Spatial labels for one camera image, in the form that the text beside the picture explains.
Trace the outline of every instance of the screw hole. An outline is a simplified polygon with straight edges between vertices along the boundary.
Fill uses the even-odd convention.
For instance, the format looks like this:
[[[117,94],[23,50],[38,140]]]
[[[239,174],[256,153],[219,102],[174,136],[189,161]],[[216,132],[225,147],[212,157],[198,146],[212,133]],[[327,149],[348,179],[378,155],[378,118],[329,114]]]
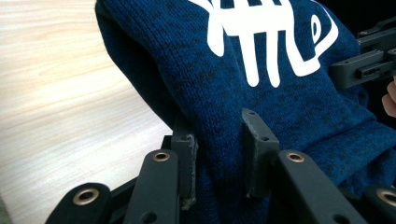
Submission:
[[[142,220],[143,223],[153,223],[157,220],[157,215],[154,213],[146,213],[144,214],[140,220]]]
[[[288,159],[294,162],[303,162],[305,158],[297,153],[291,152],[288,155]]]
[[[92,203],[99,197],[99,190],[97,189],[82,189],[73,198],[73,203],[76,205],[85,205]]]
[[[379,189],[377,196],[385,203],[396,207],[396,193],[386,189]]]
[[[170,158],[170,155],[165,152],[159,152],[154,154],[153,159],[155,161],[167,161]]]
[[[349,220],[341,215],[334,215],[332,219],[339,224],[349,224]]]

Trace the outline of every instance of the white print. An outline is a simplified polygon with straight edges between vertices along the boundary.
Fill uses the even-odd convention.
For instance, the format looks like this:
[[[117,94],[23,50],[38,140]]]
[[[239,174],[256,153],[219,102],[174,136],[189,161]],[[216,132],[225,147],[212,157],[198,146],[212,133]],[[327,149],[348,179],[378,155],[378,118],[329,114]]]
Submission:
[[[289,0],[279,0],[281,6],[272,0],[262,0],[261,6],[250,7],[248,0],[233,0],[234,8],[221,8],[220,0],[189,0],[209,13],[207,28],[207,45],[217,56],[224,54],[223,30],[228,36],[239,36],[242,57],[244,60],[247,83],[251,87],[259,84],[259,72],[256,61],[254,34],[267,35],[267,70],[271,84],[276,88],[280,84],[277,64],[278,31],[286,32],[286,52],[291,67],[297,77],[310,75],[320,68],[318,57],[328,49],[338,37],[338,28],[329,13],[330,32],[320,41],[321,25],[318,16],[311,17],[312,40],[315,45],[315,56],[303,60],[297,49],[294,38],[294,14]]]

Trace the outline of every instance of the black plastic bracket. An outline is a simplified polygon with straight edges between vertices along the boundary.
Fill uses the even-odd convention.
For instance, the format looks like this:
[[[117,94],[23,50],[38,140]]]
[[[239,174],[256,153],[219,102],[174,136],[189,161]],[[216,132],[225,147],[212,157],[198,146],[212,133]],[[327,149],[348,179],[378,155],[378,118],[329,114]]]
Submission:
[[[178,211],[177,154],[152,151],[143,161],[123,223],[177,224]]]
[[[64,195],[46,224],[107,224],[111,217],[111,207],[110,189],[106,185],[83,184]]]
[[[360,32],[360,36],[357,41],[362,54],[329,67],[336,89],[396,76],[396,17]]]
[[[270,163],[276,159],[279,141],[256,112],[244,108],[242,118],[244,120],[247,196],[266,197],[271,192],[267,171]]]
[[[270,183],[280,223],[367,223],[303,152],[280,151]]]
[[[195,161],[198,144],[191,125],[182,117],[175,119],[170,148],[179,157],[179,196],[182,209],[187,210],[195,203]]]

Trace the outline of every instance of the knit fabric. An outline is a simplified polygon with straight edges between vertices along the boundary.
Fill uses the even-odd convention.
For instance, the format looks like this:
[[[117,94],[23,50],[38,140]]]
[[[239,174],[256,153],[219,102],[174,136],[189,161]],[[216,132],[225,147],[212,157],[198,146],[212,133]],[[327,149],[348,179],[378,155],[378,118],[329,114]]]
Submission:
[[[197,202],[182,223],[264,223],[268,199],[246,199],[242,108],[283,149],[314,159],[361,194],[396,175],[396,132],[375,121],[361,86],[338,91],[330,64],[360,53],[329,9],[310,0],[98,0],[106,49],[172,127],[199,141]]]

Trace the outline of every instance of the light wood surface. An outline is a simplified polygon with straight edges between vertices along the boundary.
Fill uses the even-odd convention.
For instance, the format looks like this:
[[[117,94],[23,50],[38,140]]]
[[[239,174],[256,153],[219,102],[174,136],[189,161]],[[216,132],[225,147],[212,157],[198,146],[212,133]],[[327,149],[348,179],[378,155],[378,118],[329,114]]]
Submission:
[[[44,223],[70,189],[138,175],[171,131],[108,57],[94,0],[0,0],[0,194]]]

